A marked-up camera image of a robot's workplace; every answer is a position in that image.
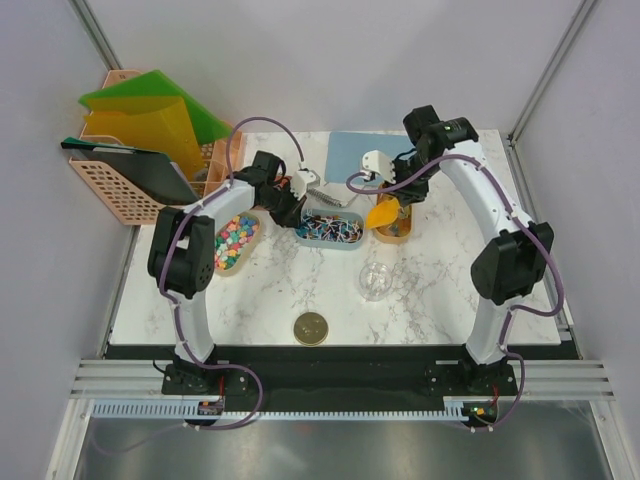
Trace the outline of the blue tray of lollipops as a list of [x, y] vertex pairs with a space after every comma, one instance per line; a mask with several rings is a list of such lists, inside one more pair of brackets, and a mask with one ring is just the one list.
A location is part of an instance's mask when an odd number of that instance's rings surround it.
[[307, 209], [294, 230], [296, 240], [310, 248], [352, 251], [364, 238], [364, 219], [355, 212]]

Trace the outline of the orange plastic scoop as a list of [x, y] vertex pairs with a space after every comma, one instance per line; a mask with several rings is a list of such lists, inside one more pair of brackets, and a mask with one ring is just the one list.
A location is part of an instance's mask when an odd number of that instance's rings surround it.
[[376, 206], [368, 213], [365, 226], [367, 229], [376, 229], [394, 223], [400, 212], [401, 206], [396, 197], [380, 198]]

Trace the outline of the clear plastic jar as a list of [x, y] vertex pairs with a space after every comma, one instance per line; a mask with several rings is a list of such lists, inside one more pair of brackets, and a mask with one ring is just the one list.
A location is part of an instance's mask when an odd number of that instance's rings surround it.
[[358, 275], [359, 293], [366, 301], [377, 302], [385, 298], [392, 284], [391, 269], [380, 262], [365, 264]]

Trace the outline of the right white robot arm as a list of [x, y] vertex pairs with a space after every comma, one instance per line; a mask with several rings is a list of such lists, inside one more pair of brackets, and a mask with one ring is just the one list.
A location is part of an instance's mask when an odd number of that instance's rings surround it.
[[485, 246], [470, 267], [480, 296], [471, 334], [465, 343], [469, 362], [458, 368], [467, 392], [483, 392], [494, 381], [490, 364], [505, 356], [509, 310], [529, 295], [546, 270], [554, 240], [547, 223], [536, 223], [522, 211], [492, 172], [479, 135], [464, 117], [443, 121], [433, 106], [413, 109], [403, 119], [413, 154], [393, 160], [392, 193], [403, 207], [422, 202], [429, 182], [444, 174], [473, 214]]

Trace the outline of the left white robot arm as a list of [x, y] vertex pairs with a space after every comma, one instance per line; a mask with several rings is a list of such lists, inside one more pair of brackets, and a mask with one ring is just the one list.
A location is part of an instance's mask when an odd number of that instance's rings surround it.
[[175, 353], [190, 363], [184, 379], [198, 393], [211, 392], [220, 378], [218, 367], [207, 361], [215, 348], [206, 290], [214, 276], [217, 233], [254, 207], [266, 210], [281, 227], [297, 228], [307, 191], [319, 184], [314, 171], [302, 167], [286, 173], [282, 164], [279, 157], [259, 151], [251, 165], [231, 172], [214, 192], [158, 214], [147, 271], [170, 305]]

